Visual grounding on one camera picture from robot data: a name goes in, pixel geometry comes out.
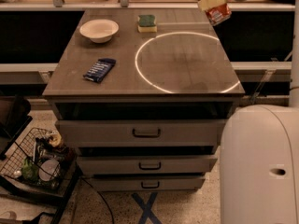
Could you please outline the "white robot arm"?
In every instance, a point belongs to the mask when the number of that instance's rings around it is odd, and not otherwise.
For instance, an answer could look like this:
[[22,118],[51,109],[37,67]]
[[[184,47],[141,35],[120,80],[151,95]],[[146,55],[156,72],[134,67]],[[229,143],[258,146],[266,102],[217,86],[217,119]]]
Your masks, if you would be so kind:
[[299,3],[289,105],[250,105],[227,120],[220,194],[221,224],[299,224]]

